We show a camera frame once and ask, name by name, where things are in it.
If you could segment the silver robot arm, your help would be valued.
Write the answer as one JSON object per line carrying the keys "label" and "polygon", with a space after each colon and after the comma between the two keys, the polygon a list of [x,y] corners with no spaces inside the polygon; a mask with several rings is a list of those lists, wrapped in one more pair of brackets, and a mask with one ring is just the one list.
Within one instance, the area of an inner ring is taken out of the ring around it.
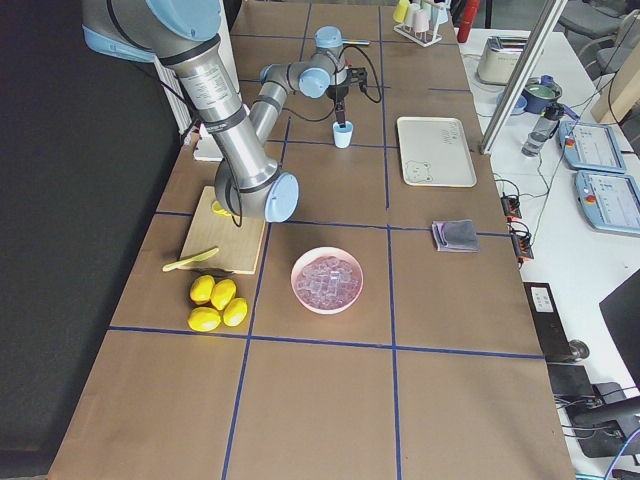
{"label": "silver robot arm", "polygon": [[246,106],[219,55],[219,2],[85,1],[82,14],[92,50],[128,61],[159,60],[177,75],[221,151],[215,194],[224,210],[266,222],[291,217],[298,180],[266,154],[264,144],[292,92],[333,98],[337,124],[344,126],[343,99],[354,70],[338,28],[316,32],[309,60],[265,67],[260,94]]}

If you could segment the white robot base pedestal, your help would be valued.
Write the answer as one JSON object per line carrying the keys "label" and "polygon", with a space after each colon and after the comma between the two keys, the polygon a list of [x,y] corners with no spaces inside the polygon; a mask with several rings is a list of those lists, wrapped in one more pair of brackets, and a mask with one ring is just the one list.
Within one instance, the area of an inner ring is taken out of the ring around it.
{"label": "white robot base pedestal", "polygon": [[[234,89],[240,95],[240,86],[236,64],[230,38],[230,30],[241,7],[241,1],[223,0],[221,5],[221,26],[219,29],[219,55],[233,83]],[[222,153],[213,136],[209,134],[203,123],[198,130],[199,140],[194,150],[194,158],[200,161],[221,161]]]}

